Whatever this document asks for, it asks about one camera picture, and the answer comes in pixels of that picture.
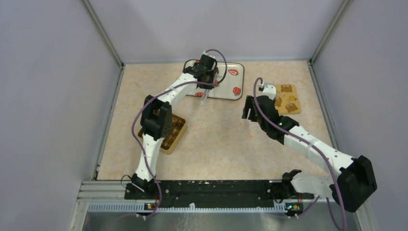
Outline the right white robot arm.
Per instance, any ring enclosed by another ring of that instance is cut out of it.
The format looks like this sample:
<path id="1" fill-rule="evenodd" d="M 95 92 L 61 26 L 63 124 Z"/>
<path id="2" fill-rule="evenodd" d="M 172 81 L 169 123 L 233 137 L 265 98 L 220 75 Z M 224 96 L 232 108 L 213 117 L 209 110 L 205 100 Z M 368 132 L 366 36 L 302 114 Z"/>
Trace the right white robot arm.
<path id="1" fill-rule="evenodd" d="M 266 135 L 297 150 L 328 173 L 327 177 L 293 170 L 283 175 L 282 192 L 288 198 L 310 193 L 333 199 L 347 212 L 356 212 L 377 190 L 372 162 L 332 148 L 311 135 L 296 120 L 275 108 L 277 89 L 270 83 L 255 83 L 246 97 L 242 118 L 259 124 Z"/>

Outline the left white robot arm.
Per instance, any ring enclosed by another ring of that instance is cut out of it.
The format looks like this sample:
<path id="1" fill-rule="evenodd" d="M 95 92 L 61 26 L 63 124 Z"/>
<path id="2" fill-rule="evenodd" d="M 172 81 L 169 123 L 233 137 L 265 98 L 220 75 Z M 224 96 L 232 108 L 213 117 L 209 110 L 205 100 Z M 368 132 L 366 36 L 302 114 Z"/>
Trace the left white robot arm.
<path id="1" fill-rule="evenodd" d="M 131 186 L 143 199 L 152 197 L 156 163 L 164 139 L 173 129 L 172 108 L 191 91 L 201 88 L 211 90 L 216 86 L 218 74 L 215 56 L 204 52 L 198 62 L 183 69 L 179 78 L 163 92 L 145 98 L 144 105 L 136 116 L 142 128 L 142 139 L 137 139 L 141 147 L 141 157 Z"/>

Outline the metal tongs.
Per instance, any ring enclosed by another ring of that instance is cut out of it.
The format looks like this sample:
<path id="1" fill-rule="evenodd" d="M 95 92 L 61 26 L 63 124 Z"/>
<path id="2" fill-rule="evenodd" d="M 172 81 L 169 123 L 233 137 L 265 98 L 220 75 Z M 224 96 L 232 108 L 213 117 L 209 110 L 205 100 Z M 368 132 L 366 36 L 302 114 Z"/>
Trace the metal tongs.
<path id="1" fill-rule="evenodd" d="M 200 99 L 200 105 L 204 105 L 206 99 L 209 96 L 209 93 L 210 93 L 210 89 L 205 89 L 205 91 L 203 92 L 203 95 L 202 95 L 202 97 Z"/>

